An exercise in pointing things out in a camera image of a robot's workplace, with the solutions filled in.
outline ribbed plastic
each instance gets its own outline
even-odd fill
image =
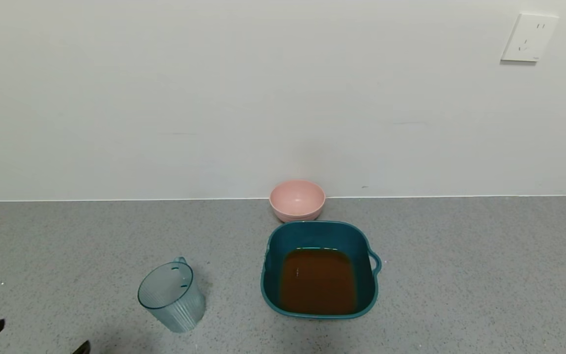
[[[139,286],[138,298],[172,332],[191,331],[204,316],[204,296],[182,257],[150,272]]]

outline electrical outlet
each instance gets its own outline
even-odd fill
[[[558,20],[557,16],[519,14],[501,60],[539,61]]]

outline speckled gray surface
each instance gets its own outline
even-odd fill
[[[566,197],[328,200],[387,261],[348,321],[286,318],[261,298],[266,200],[0,203],[0,353],[566,354]],[[178,255],[207,297],[166,330],[137,302]]]

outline plastic basin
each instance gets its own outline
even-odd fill
[[[337,249],[348,256],[355,275],[357,305],[355,312],[346,315],[317,315],[289,312],[279,307],[281,268],[288,253],[298,248]],[[371,267],[369,257],[375,261]],[[377,301],[377,274],[381,260],[371,251],[366,236],[357,227],[337,221],[295,221],[282,224],[270,235],[261,271],[261,294],[276,312],[298,318],[346,320],[364,315]]]

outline brown liquid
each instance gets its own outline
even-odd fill
[[[279,295],[286,311],[352,314],[357,294],[351,260],[332,249],[296,249],[283,262]]]

